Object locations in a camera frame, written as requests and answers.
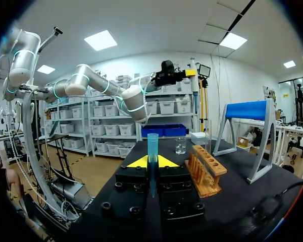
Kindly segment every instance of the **blue storage bin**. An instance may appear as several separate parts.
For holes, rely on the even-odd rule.
[[[184,125],[175,124],[175,125],[164,125],[164,136],[185,136],[186,127]]]
[[[164,125],[146,125],[141,129],[142,137],[147,137],[151,133],[158,134],[159,137],[164,136]]]

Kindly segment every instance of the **water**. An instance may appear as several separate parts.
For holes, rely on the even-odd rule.
[[[178,144],[175,147],[175,152],[178,155],[183,155],[183,154],[185,154],[185,149],[186,149],[186,145],[185,144]]]

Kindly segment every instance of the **black cable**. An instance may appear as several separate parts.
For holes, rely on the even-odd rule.
[[[280,198],[281,196],[283,196],[285,193],[287,193],[292,188],[295,188],[297,186],[302,186],[302,185],[303,185],[303,181],[300,181],[298,183],[294,183],[293,185],[290,185],[288,188],[286,188],[284,191],[282,191],[280,194],[277,194],[275,197]]]

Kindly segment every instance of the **clear plastic tube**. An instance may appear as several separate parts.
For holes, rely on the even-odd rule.
[[[150,174],[150,191],[154,198],[156,192],[156,169],[158,168],[158,134],[148,134],[148,162]]]

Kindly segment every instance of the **metal stand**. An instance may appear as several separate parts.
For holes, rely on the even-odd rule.
[[[220,126],[220,131],[218,134],[218,139],[213,151],[213,155],[223,155],[234,152],[237,150],[236,148],[236,137],[234,135],[233,126],[232,126],[232,118],[252,118],[264,120],[264,130],[263,137],[261,141],[261,145],[259,148],[258,155],[256,157],[254,166],[247,178],[247,182],[250,184],[262,177],[266,172],[268,172],[272,168],[273,158],[274,158],[274,148],[275,148],[275,136],[276,136],[276,118],[274,111],[274,103],[272,99],[267,99],[266,101],[258,101],[258,102],[246,102],[246,103],[234,103],[234,104],[226,104],[222,121]],[[226,121],[229,120],[231,126],[232,140],[233,140],[233,148],[218,151],[220,146],[220,141],[222,138],[224,126]],[[268,164],[258,171],[260,164],[263,159],[264,151],[266,149],[266,144],[268,141],[269,133],[271,134],[271,149]]]

